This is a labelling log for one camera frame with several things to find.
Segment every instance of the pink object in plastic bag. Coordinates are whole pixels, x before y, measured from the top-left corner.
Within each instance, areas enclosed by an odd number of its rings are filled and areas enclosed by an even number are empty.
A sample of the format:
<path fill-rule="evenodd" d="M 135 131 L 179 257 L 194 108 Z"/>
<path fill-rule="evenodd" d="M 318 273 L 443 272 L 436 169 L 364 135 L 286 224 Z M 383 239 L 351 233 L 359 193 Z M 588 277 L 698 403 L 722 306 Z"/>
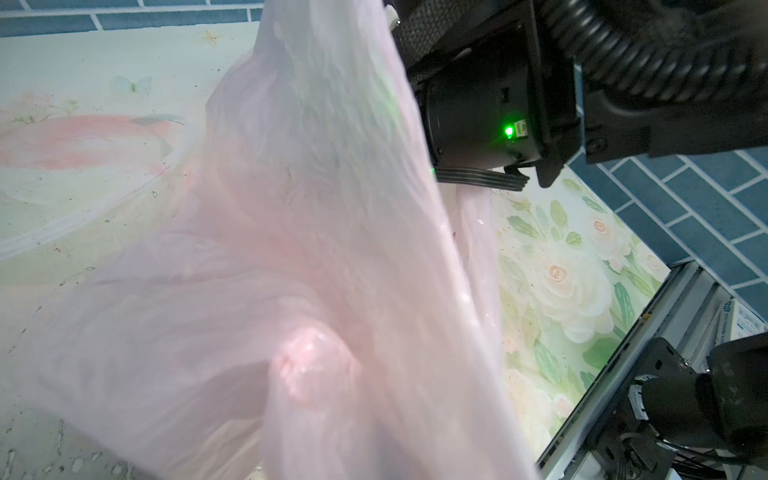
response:
<path fill-rule="evenodd" d="M 490 191 L 455 243 L 381 2 L 267 2 L 207 111 L 187 219 L 75 293 L 32 398 L 162 478 L 533 479 Z"/>

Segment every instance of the translucent pink plastic bag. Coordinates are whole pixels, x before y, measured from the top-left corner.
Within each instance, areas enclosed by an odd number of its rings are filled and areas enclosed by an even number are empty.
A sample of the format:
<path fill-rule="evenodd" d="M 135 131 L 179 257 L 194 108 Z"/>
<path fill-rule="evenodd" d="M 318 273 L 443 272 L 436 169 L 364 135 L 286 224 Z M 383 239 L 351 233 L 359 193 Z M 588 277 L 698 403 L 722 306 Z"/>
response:
<path fill-rule="evenodd" d="M 267 2 L 207 113 L 186 220 L 76 291 L 31 397 L 162 478 L 533 479 L 490 192 L 454 241 L 380 0 Z"/>

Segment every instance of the blue brick wall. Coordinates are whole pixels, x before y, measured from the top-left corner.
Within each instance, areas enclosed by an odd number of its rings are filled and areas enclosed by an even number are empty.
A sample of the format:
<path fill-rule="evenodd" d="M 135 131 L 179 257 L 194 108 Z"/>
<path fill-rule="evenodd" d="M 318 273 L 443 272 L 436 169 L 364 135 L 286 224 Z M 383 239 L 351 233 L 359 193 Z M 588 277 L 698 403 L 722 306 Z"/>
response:
<path fill-rule="evenodd" d="M 253 0 L 0 0 L 0 37 L 258 22 Z"/>
<path fill-rule="evenodd" d="M 697 260 L 768 319 L 768 147 L 570 165 L 664 262 Z"/>

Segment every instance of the screw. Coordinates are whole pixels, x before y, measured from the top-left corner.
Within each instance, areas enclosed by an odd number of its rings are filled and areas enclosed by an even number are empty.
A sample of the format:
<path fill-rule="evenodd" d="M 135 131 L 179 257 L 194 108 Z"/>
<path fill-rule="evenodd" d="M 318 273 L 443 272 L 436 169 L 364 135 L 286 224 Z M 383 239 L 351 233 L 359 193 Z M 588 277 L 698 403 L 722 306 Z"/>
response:
<path fill-rule="evenodd" d="M 608 146 L 608 142 L 604 138 L 593 138 L 587 141 L 587 153 L 599 154 Z"/>

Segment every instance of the floral tablecloth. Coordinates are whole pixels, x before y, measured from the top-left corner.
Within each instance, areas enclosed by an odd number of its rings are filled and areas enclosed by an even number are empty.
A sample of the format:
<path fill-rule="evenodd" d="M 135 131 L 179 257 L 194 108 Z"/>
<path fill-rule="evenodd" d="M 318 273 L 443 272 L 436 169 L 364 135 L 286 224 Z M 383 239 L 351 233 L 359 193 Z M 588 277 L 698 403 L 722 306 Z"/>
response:
<path fill-rule="evenodd" d="M 669 269 L 567 167 L 494 205 L 505 381 L 539 456 Z"/>
<path fill-rule="evenodd" d="M 0 39 L 4 480 L 142 478 L 18 397 L 17 346 L 108 257 L 175 215 L 204 103 L 255 36 L 239 24 Z M 549 189 L 532 180 L 494 200 L 504 377 L 538 456 L 668 269 L 567 168 Z"/>

